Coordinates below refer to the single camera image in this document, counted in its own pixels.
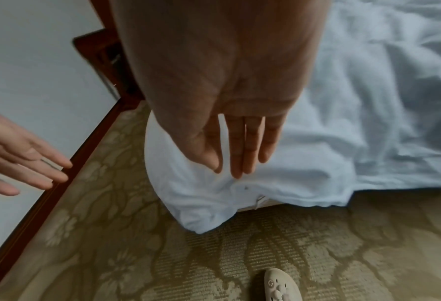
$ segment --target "floor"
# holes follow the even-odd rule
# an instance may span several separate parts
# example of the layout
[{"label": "floor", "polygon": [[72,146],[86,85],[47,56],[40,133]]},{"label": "floor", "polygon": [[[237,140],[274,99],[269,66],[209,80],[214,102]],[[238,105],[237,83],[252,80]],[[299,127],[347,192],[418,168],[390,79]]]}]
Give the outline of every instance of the floor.
[{"label": "floor", "polygon": [[274,206],[196,235],[149,184],[148,114],[118,118],[1,282],[0,301],[258,301],[269,266],[306,301],[441,301],[441,190]]}]

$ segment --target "patterned carpet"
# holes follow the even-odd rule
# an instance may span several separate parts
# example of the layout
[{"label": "patterned carpet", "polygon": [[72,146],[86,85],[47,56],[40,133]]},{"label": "patterned carpet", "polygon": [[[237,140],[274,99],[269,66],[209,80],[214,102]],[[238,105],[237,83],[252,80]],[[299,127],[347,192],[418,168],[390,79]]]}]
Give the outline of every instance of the patterned carpet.
[{"label": "patterned carpet", "polygon": [[306,301],[441,301],[441,190],[263,208],[196,235],[149,184],[148,114],[118,118],[0,284],[0,301],[259,301],[269,266],[290,273]]}]

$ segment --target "white duvet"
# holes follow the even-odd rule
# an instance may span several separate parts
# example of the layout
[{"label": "white duvet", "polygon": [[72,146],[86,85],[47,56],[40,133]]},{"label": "white duvet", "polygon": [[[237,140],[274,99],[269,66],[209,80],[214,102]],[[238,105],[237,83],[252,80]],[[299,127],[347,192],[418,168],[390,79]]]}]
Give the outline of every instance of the white duvet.
[{"label": "white duvet", "polygon": [[361,189],[441,187],[441,0],[337,0],[310,85],[278,149],[253,175],[191,163],[147,126],[149,179],[172,215],[203,233],[264,195],[299,206],[347,204]]}]

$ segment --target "beige carpet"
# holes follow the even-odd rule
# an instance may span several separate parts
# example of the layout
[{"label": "beige carpet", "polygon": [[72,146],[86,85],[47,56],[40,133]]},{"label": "beige carpet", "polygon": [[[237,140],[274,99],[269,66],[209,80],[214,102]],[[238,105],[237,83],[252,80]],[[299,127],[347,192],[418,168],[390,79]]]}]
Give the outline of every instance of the beige carpet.
[{"label": "beige carpet", "polygon": [[148,114],[120,116],[0,284],[0,301],[259,301],[269,266],[289,272],[306,301],[441,301],[441,190],[264,208],[196,235],[149,185]]}]

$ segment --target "white fabric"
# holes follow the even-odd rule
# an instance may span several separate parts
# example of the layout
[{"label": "white fabric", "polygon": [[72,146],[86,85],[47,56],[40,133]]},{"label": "white fabric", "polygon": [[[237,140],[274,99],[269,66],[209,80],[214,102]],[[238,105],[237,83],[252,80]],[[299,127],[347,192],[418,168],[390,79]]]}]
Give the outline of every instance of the white fabric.
[{"label": "white fabric", "polygon": [[149,179],[173,216],[203,233],[261,195],[299,206],[347,204],[361,189],[441,187],[441,0],[333,4],[308,88],[278,149],[253,175],[188,161],[151,114]]}]

